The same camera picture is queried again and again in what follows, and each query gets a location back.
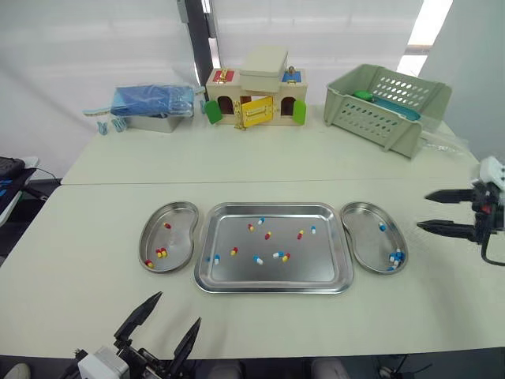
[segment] metal tray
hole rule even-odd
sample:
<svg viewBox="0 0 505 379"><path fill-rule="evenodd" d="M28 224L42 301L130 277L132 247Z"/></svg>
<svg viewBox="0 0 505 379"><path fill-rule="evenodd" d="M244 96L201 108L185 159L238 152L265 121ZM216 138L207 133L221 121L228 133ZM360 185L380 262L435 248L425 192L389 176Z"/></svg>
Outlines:
<svg viewBox="0 0 505 379"><path fill-rule="evenodd" d="M232 255L234 247L238 251ZM273 258L279 251L290 253L290 259ZM216 255L220 256L217 265ZM255 262L255 256L262 265ZM202 254L195 267L197 284L208 292L336 294L347 289L353 277L342 223L332 208L321 203L215 206L208 215Z"/></svg>
<svg viewBox="0 0 505 379"><path fill-rule="evenodd" d="M197 221L198 209L188 201L175 201L154 212L140 236L142 267L150 272L169 272L187 264L193 254L193 231ZM167 257L159 258L156 250L163 247ZM154 268L149 268L146 260L152 261Z"/></svg>
<svg viewBox="0 0 505 379"><path fill-rule="evenodd" d="M366 269L380 274L395 274L406 266L409 260L407 244L396 222L374 204L355 202L344 205L340 217L346 229L349 246L356 260ZM400 249L405 258L390 271L391 253Z"/></svg>

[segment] table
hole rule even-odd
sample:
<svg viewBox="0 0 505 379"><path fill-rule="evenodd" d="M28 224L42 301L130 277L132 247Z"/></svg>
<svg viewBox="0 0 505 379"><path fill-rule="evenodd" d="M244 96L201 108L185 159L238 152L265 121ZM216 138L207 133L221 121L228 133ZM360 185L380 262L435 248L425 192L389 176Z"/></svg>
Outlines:
<svg viewBox="0 0 505 379"><path fill-rule="evenodd" d="M451 134L447 125L440 130ZM283 182L362 178L469 178L470 154L423 148L408 159L335 126L310 107L304 126L212 126L199 112L173 133L128 129L96 135L68 184Z"/></svg>
<svg viewBox="0 0 505 379"><path fill-rule="evenodd" d="M0 355L71 357L77 347L111 346L132 309L157 291L153 314L132 335L134 347L171 358L202 316L190 358L374 355L505 345L505 275L466 240L415 226L431 218L472 222L465 205L423 196L467 187L465 179L347 179L62 186L50 197L0 270ZM224 201L348 201L379 205L402 229L410 250L404 270L378 276L354 265L341 295L207 294L193 279L196 257L156 275L137 259L140 233L161 205L187 200L203 218ZM505 253L492 237L489 253Z"/></svg>

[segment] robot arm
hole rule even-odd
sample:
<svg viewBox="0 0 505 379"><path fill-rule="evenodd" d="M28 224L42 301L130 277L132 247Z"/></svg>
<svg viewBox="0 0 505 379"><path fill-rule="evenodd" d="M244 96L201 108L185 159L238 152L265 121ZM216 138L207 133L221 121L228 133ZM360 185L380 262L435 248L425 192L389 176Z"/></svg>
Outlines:
<svg viewBox="0 0 505 379"><path fill-rule="evenodd" d="M183 365L196 341L200 329L200 317L182 338L171 361L159 360L149 351L143 348L137 351L131 346L130 335L148 318L161 295L162 292L158 292L148 298L116 331L114 345L118 348L117 353L108 347L102 347L92 355L88 355L83 350L77 350L76 362L67 368L60 379L74 378L78 373L86 379L169 379L173 377L183 379L188 377Z"/></svg>
<svg viewBox="0 0 505 379"><path fill-rule="evenodd" d="M488 259L489 238L505 230L505 166L490 156L481 162L472 189L442 189L430 193L426 199L439 203L470 201L475 212L475 225L454 223L450 220L429 220L417 223L422 229L453 238L466 238L482 245L482 259L492 265L505 266L505 262Z"/></svg>

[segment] blue plastic bag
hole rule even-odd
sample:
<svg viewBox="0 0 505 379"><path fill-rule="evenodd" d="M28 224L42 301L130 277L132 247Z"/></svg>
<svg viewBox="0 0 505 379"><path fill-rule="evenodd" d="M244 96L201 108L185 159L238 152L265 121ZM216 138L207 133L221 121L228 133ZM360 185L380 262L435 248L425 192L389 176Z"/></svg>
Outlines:
<svg viewBox="0 0 505 379"><path fill-rule="evenodd" d="M114 116L193 116L193 89L179 85L118 87L112 100Z"/></svg>

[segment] white wall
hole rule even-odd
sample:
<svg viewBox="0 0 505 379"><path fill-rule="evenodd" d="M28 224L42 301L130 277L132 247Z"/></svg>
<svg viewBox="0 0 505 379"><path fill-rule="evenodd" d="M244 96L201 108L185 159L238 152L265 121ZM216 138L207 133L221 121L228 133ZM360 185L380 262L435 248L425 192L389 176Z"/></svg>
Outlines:
<svg viewBox="0 0 505 379"><path fill-rule="evenodd" d="M505 162L503 0L454 0L420 77L452 87L445 114L478 159Z"/></svg>
<svg viewBox="0 0 505 379"><path fill-rule="evenodd" d="M212 0L223 67L239 67L261 44L288 48L305 69L307 102L322 104L326 85L371 63L395 70L421 0Z"/></svg>
<svg viewBox="0 0 505 379"><path fill-rule="evenodd" d="M115 86L196 84L175 1L1 2L0 156L38 156L61 177L95 135L81 111L110 105Z"/></svg>

